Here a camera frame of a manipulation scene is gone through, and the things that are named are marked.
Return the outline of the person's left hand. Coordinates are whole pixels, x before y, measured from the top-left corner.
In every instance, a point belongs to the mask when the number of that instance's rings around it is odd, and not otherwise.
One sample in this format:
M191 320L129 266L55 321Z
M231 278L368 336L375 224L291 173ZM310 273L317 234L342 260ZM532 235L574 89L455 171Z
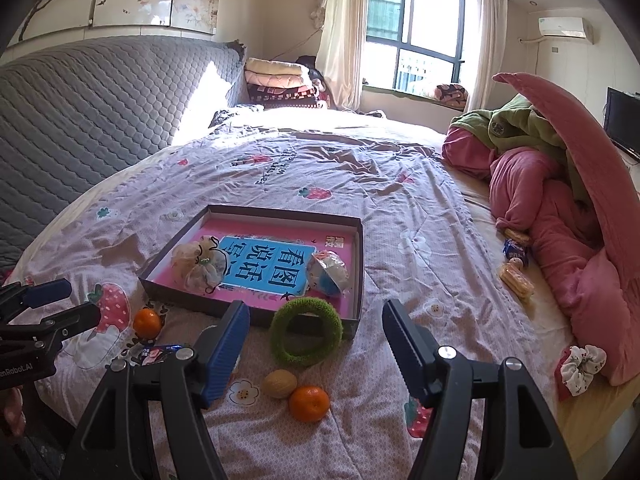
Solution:
M23 411L22 387L3 390L1 393L1 411L9 426L13 437L21 437L26 426L26 416Z

